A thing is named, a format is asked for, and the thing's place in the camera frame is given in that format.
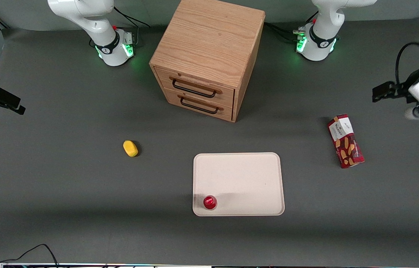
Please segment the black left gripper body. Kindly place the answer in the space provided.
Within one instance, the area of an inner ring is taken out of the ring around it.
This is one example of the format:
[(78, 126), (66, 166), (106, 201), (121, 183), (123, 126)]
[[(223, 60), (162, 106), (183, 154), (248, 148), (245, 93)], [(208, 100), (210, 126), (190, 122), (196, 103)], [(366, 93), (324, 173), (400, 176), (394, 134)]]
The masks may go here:
[(403, 83), (400, 82), (399, 78), (399, 68), (396, 67), (394, 99), (405, 98), (406, 103), (418, 103), (419, 101), (409, 92), (409, 89), (419, 82), (419, 68), (413, 71)]

